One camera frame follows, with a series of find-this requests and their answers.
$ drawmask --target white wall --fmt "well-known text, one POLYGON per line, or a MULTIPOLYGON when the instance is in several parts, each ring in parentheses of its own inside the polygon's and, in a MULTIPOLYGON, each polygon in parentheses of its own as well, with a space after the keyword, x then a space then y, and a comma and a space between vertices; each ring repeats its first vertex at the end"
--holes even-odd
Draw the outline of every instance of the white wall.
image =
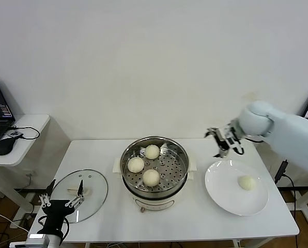
POLYGON ((0 81, 70 140, 202 137, 256 99, 297 113, 308 1, 0 0, 0 81))

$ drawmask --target wooden floor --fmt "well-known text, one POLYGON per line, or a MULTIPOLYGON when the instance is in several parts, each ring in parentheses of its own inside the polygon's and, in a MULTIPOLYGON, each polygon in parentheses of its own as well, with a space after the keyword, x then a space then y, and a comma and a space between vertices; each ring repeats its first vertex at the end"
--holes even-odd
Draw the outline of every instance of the wooden floor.
MULTIPOLYGON (((289 192, 284 192, 283 197, 285 201, 292 202, 293 197, 289 192)), ((35 197, 33 200, 35 205, 38 205, 38 197, 35 197)), ((0 213, 10 219, 15 215, 17 211, 17 206, 8 198, 0 199, 0 213)), ((0 222, 4 222, 5 220, 0 217, 0 222)), ((28 221, 28 226, 32 224, 33 218, 28 221)), ((298 235, 298 244, 299 248, 308 248, 308 223, 303 217, 301 212, 297 212, 297 223, 300 228, 300 234, 298 235)), ((21 229, 10 229, 9 224, 0 224, 0 233, 7 233, 9 238, 20 235, 19 237, 13 239, 13 241, 24 241, 26 239, 26 232, 21 229)), ((8 237, 4 235, 1 237, 0 242, 7 240, 8 237)), ((7 248, 7 242, 0 245, 0 248, 7 248)), ((92 244, 91 248, 105 248, 106 243, 96 243, 92 244)), ((126 243, 127 248, 138 248, 138 243, 126 243)), ((76 244, 78 248, 83 248, 84 244, 79 243, 76 244)), ((231 241, 207 241, 207 242, 177 242, 170 243, 140 243, 140 248, 198 248, 198 247, 207 247, 207 248, 227 248, 233 247, 233 243, 231 241)), ((276 238, 271 242, 267 243, 263 246, 263 248, 291 248, 295 246, 295 238, 294 237, 286 237, 286 238, 276 238)))

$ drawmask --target power cord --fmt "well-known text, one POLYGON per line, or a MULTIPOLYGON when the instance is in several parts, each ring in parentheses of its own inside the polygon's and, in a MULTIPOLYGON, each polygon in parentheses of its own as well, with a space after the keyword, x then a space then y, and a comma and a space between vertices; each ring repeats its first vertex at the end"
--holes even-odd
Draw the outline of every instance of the power cord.
MULTIPOLYGON (((293 218, 294 218, 294 221, 296 222, 297 219, 296 219, 296 213, 297 213, 297 196, 295 194, 295 187, 294 187, 294 182, 293 180, 286 174, 283 174, 282 175, 283 177, 287 177, 290 182, 292 183, 292 186, 293 186, 293 192, 294 192, 294 213, 293 213, 293 218)), ((298 235, 295 235, 295 246, 296 248, 298 248, 298 235)))
POLYGON ((245 138, 245 140, 251 141, 253 143, 262 143, 263 142, 263 141, 254 141, 254 140, 252 140, 250 138, 245 138))
MULTIPOLYGON (((33 213, 34 213, 34 210, 35 210, 35 205, 33 204, 33 203, 30 203, 31 205, 32 205, 32 211, 31 211, 31 213, 30 213, 30 215, 29 216, 31 216, 33 213)), ((29 217, 27 217, 27 218, 22 218, 22 219, 19 219, 19 220, 14 220, 14 222, 16 222, 16 221, 23 221, 23 220, 29 220, 29 217)), ((9 223, 9 221, 0 221, 0 224, 7 224, 7 223, 9 223)))
POLYGON ((67 223, 67 231, 66 231, 65 235, 64 235, 63 238, 62 238, 62 242, 64 241, 64 239, 65 239, 66 236, 68 235, 69 229, 70 229, 70 224, 69 224, 69 221, 67 220, 66 217, 65 217, 65 221, 66 221, 66 223, 67 223))
POLYGON ((39 138, 40 132, 39 132, 37 129, 33 128, 33 127, 17 127, 17 126, 13 126, 13 127, 9 127, 7 130, 27 129, 27 128, 32 129, 32 130, 35 130, 35 131, 38 133, 38 135, 37 135, 36 137, 33 137, 33 138, 26 138, 26 137, 24 137, 24 136, 22 135, 22 136, 19 137, 19 138, 21 138, 21 139, 23 139, 23 140, 35 140, 35 139, 39 138))
POLYGON ((21 192, 23 189, 25 189, 25 188, 27 188, 27 187, 29 187, 31 185, 32 174, 26 174, 25 176, 29 178, 29 183, 26 186, 24 186, 23 188, 21 188, 19 190, 16 190, 16 192, 21 192))
POLYGON ((18 228, 25 230, 27 233, 29 232, 27 229, 25 229, 25 228, 23 228, 23 227, 21 227, 21 226, 15 224, 13 221, 11 221, 10 219, 8 219, 7 217, 4 217, 2 214, 0 214, 0 216, 1 216, 2 218, 5 218, 6 220, 8 220, 10 223, 14 224, 15 226, 17 226, 18 228))
MULTIPOLYGON (((171 242, 171 243, 170 243, 170 248, 173 247, 173 243, 174 243, 174 242, 171 242)), ((179 242, 176 242, 176 243, 180 246, 180 248, 183 248, 183 246, 182 246, 179 242)))

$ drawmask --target cable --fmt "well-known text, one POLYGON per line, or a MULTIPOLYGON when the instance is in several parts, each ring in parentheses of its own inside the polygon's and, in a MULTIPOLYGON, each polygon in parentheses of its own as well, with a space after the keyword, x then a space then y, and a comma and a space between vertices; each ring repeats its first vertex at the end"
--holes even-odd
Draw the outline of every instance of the cable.
POLYGON ((15 224, 13 221, 11 221, 10 219, 8 219, 7 217, 4 217, 4 216, 1 215, 1 214, 0 214, 0 216, 1 216, 2 218, 5 218, 6 220, 8 220, 10 223, 14 224, 15 226, 17 226, 18 228, 25 230, 27 233, 29 232, 27 229, 25 229, 25 228, 23 228, 23 227, 21 227, 21 226, 15 224))
POLYGON ((35 140, 35 139, 39 138, 40 132, 39 132, 37 129, 33 128, 33 127, 21 127, 21 128, 19 128, 19 127, 17 127, 17 126, 13 126, 13 127, 8 128, 8 130, 27 129, 27 128, 30 128, 30 129, 32 129, 32 130, 35 130, 35 131, 38 133, 37 137, 34 137, 34 138, 25 138, 25 137, 23 137, 23 135, 22 135, 22 136, 20 137, 21 139, 23 139, 23 140, 35 140))
MULTIPOLYGON (((293 192, 294 192, 294 213, 293 213, 293 218, 294 218, 294 221, 296 222, 297 219, 296 219, 296 213, 297 213, 297 195, 295 194, 295 187, 294 187, 294 183, 293 183, 293 180, 286 174, 283 174, 282 175, 283 177, 287 177, 290 182, 292 183, 292 186, 293 186, 293 192)), ((295 235, 295 246, 296 248, 298 248, 298 235, 295 235)))
POLYGON ((180 242, 176 242, 181 248, 183 248, 183 246, 180 244, 180 242))
POLYGON ((9 235, 7 233, 5 233, 5 232, 0 232, 0 235, 6 235, 7 238, 9 238, 9 235))
MULTIPOLYGON (((35 210, 35 205, 33 203, 30 203, 32 205, 32 210, 31 210, 31 213, 30 213, 30 216, 34 213, 34 210, 35 210)), ((24 219, 27 219, 27 218, 22 218, 22 219, 19 219, 19 220, 14 220, 13 222, 16 222, 16 221, 22 221, 24 219)), ((9 223, 9 221, 0 221, 0 224, 6 224, 6 223, 9 223)))
POLYGON ((5 242, 8 242, 8 241, 10 241, 10 240, 12 240, 12 239, 15 239, 15 238, 17 238, 17 237, 19 237, 19 236, 21 236, 21 235, 24 235, 24 234, 27 234, 27 233, 26 233, 26 232, 24 232, 24 233, 19 234, 19 235, 15 236, 15 237, 12 237, 12 238, 10 238, 10 239, 7 239, 7 240, 5 240, 5 241, 1 242, 1 243, 0 243, 0 245, 1 245, 1 244, 3 244, 3 243, 5 243, 5 242))
POLYGON ((69 221, 67 220, 67 218, 66 218, 66 217, 65 217, 65 221, 66 221, 66 223, 67 223, 67 231, 66 231, 65 235, 63 236, 63 238, 62 238, 62 241, 61 241, 61 242, 63 242, 63 241, 64 241, 64 239, 65 239, 65 238, 66 238, 66 236, 68 235, 68 233, 69 233, 69 229, 70 229, 69 221))
POLYGON ((263 142, 263 141, 254 141, 254 140, 252 140, 250 138, 245 138, 245 140, 248 140, 248 141, 251 141, 251 142, 254 142, 254 143, 262 143, 263 142))
POLYGON ((119 247, 120 244, 123 244, 123 243, 116 243, 116 244, 109 243, 106 248, 113 247, 113 246, 118 246, 119 247))
MULTIPOLYGON (((8 224, 5 226, 4 233, 6 233, 7 228, 8 228, 8 224)), ((1 236, 0 236, 0 243, 1 243, 2 240, 3 240, 3 237, 4 237, 4 235, 1 235, 1 236)))
POLYGON ((23 188, 21 188, 19 190, 16 190, 16 192, 20 192, 21 190, 23 190, 23 189, 25 189, 25 188, 27 188, 27 187, 29 187, 31 185, 32 174, 26 174, 26 176, 29 178, 29 183, 26 186, 24 186, 23 188))

